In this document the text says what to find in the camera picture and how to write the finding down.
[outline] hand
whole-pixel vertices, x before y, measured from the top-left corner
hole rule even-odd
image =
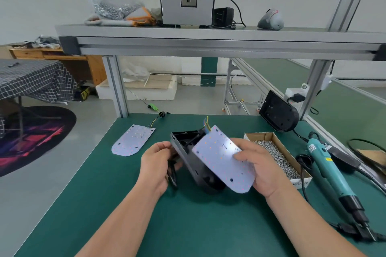
[[[141,157],[138,182],[150,186],[159,197],[167,189],[167,161],[171,157],[171,149],[169,141],[155,143]]]
[[[288,187],[288,184],[292,186],[287,175],[265,148],[246,139],[231,138],[231,140],[242,149],[234,155],[234,158],[251,162],[255,166],[256,179],[253,187],[260,194],[268,198],[278,189]]]

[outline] desk drawer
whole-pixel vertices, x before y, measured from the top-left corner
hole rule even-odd
[[[36,50],[12,50],[13,54],[18,59],[37,59],[41,58],[43,59],[43,52],[42,51],[36,51]]]

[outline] box of screws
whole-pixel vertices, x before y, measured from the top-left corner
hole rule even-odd
[[[302,181],[300,179],[300,165],[295,158],[289,153],[287,148],[278,139],[273,132],[263,133],[245,133],[244,139],[247,139],[255,144],[264,147],[275,162],[282,168],[286,173],[288,179],[297,188],[302,188]],[[304,171],[304,186],[305,188],[311,182],[312,177]]]

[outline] person's left hand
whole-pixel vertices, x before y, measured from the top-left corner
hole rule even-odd
[[[138,181],[154,189],[161,196],[167,189],[167,161],[172,154],[169,141],[155,143],[141,157]]]

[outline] round rug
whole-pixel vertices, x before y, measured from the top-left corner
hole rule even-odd
[[[23,111],[23,133],[20,137],[19,115],[10,115],[5,123],[5,136],[0,139],[0,177],[33,162],[57,146],[76,123],[75,114],[56,106],[35,106],[26,109],[42,119]]]

